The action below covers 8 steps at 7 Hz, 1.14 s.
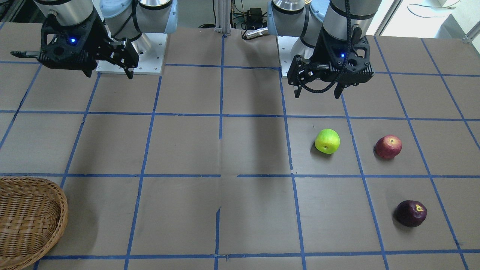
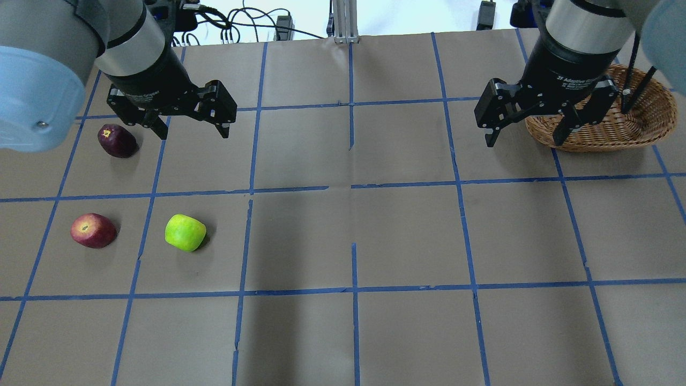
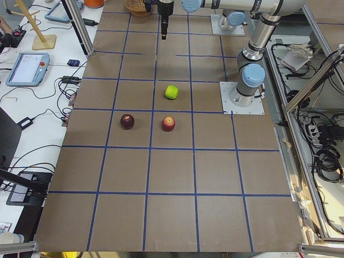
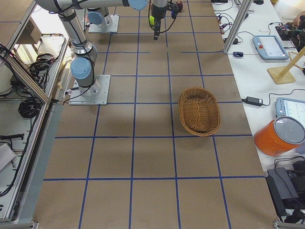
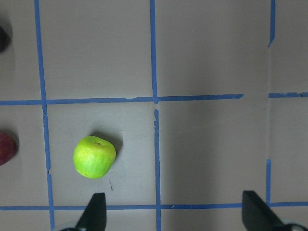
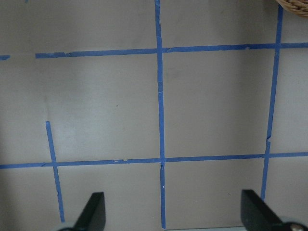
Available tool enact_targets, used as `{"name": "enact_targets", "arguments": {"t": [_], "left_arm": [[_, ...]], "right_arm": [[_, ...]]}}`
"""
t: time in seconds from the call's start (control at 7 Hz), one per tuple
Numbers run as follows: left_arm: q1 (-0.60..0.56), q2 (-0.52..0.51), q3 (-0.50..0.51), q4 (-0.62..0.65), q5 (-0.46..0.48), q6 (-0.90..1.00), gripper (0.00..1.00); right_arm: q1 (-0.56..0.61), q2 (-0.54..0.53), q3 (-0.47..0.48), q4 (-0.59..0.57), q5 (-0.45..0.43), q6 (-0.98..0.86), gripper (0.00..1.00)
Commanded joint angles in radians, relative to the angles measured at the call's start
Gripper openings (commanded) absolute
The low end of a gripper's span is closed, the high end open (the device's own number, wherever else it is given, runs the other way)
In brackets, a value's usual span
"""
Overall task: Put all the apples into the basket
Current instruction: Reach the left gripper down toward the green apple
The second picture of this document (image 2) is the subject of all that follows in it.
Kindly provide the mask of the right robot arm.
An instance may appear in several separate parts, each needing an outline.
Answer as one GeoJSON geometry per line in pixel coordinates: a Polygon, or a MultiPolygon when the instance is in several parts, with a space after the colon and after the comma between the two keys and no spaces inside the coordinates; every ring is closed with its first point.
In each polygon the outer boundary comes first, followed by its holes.
{"type": "Polygon", "coordinates": [[[584,125],[597,124],[625,96],[607,74],[635,37],[652,68],[684,93],[684,1],[532,1],[539,38],[516,84],[488,81],[474,110],[488,147],[502,129],[530,116],[559,115],[552,133],[561,146],[584,125]]]}

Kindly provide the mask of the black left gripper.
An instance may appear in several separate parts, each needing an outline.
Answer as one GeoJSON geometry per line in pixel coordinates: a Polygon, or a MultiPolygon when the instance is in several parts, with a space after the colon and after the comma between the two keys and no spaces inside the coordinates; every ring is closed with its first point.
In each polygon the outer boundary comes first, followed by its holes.
{"type": "Polygon", "coordinates": [[[194,84],[181,59],[171,47],[144,71],[132,76],[107,78],[111,85],[106,103],[127,125],[150,128],[162,141],[168,137],[164,116],[186,116],[215,125],[228,139],[230,125],[237,119],[237,102],[219,80],[203,86],[194,84]]]}

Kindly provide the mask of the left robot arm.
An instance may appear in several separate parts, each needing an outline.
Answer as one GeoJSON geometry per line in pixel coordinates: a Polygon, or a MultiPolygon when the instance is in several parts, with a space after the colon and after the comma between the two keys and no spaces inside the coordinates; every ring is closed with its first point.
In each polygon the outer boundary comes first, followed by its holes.
{"type": "Polygon", "coordinates": [[[215,14],[198,1],[2,1],[1,145],[43,152],[66,139],[93,68],[125,125],[165,140],[163,116],[208,122],[228,137],[237,103],[219,80],[192,83],[172,49],[176,32],[215,14]]]}

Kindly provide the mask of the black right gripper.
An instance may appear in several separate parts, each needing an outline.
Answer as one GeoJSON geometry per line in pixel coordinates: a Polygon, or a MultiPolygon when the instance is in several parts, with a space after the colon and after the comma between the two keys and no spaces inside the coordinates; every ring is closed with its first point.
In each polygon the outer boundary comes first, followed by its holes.
{"type": "Polygon", "coordinates": [[[487,147],[495,146],[504,127],[529,116],[563,113],[552,132],[555,146],[563,146],[582,125],[601,122],[619,93],[607,75],[615,56],[536,48],[519,81],[489,80],[474,109],[487,147]]]}

